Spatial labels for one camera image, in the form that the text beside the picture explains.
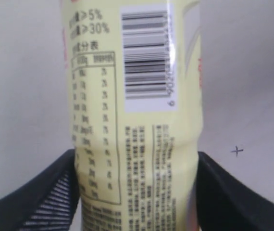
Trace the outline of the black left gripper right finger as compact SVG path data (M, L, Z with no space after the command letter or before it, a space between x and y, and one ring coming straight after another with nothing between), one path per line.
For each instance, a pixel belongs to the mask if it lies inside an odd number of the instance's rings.
M199 152L198 222L203 231L274 231L274 203L246 187Z

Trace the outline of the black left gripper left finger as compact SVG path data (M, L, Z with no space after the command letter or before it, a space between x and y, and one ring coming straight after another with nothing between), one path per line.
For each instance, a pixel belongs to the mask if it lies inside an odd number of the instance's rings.
M69 149L28 183L0 199L0 231L68 231L79 198L75 152Z

